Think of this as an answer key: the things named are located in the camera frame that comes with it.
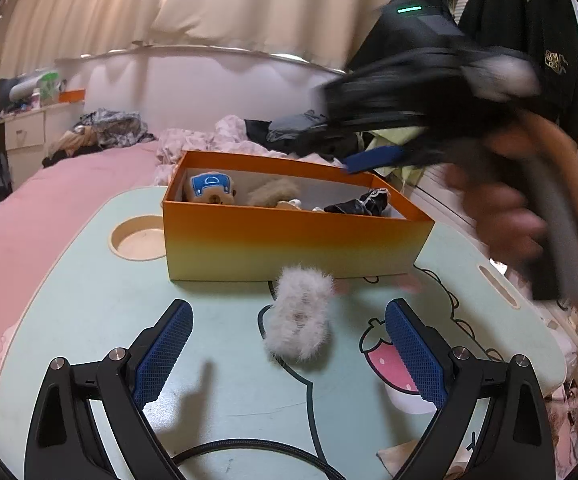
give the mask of light green table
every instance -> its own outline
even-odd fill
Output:
[[[64,356],[77,364],[127,347],[175,298],[192,305],[194,331],[159,400],[144,410],[171,453],[237,437],[315,452],[306,409],[312,402],[312,425],[328,462],[349,480],[388,479],[376,452],[418,438],[432,416],[420,408],[419,399],[407,403],[416,396],[387,387],[360,351],[370,321],[384,319],[393,298],[406,298],[451,346],[466,346],[480,357],[485,350],[490,356],[499,353],[506,360],[526,354],[543,392],[564,380],[562,353],[525,300],[498,275],[519,306],[513,308],[480,271],[482,266],[496,273],[486,258],[440,224],[416,265],[435,272],[443,286],[419,270],[413,270],[421,284],[418,292],[398,288],[393,277],[344,280],[338,284],[344,293],[331,306],[331,341],[317,360],[290,364],[290,374],[262,345],[258,320],[264,324],[265,306],[272,302],[268,283],[173,283],[164,258],[130,262],[109,250],[113,227],[131,216],[159,214],[162,195],[162,187],[144,188],[109,201],[61,257],[22,320],[0,375],[0,457],[18,478],[35,399],[51,359]],[[309,382],[312,399],[306,395]],[[479,432],[485,409],[480,401],[463,445]],[[101,403],[94,403],[94,413],[116,474],[130,479]],[[227,473],[230,479],[325,478],[298,460],[254,450],[209,454],[184,464],[182,471],[190,480],[227,478]]]

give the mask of gold embroidery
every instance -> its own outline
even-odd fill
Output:
[[[544,51],[544,63],[558,75],[566,73],[565,65],[569,64],[565,56],[557,52],[550,52],[549,50]]]

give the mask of metal screw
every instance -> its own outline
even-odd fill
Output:
[[[62,357],[56,357],[49,365],[51,370],[60,370],[64,366],[64,359]]]
[[[457,346],[454,348],[454,356],[456,359],[460,359],[460,361],[469,359],[471,355],[472,354],[464,346]]]
[[[118,347],[109,352],[109,359],[111,359],[111,361],[120,361],[125,355],[127,355],[127,350]]]
[[[527,368],[529,366],[529,359],[524,355],[519,354],[514,357],[514,360],[518,366],[522,366],[523,368]]]

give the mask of blue gripper pad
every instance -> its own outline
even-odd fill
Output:
[[[420,396],[440,409],[447,400],[442,366],[402,311],[399,301],[404,300],[390,301],[384,311],[387,334],[407,367]],[[418,322],[421,327],[427,328],[419,320]]]
[[[158,399],[171,369],[178,360],[194,327],[194,313],[186,301],[157,336],[135,371],[133,402],[143,409],[147,402]]]

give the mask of pink bedsheet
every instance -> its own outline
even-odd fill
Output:
[[[151,184],[156,146],[63,160],[0,203],[0,365],[38,285],[78,231],[110,198]]]

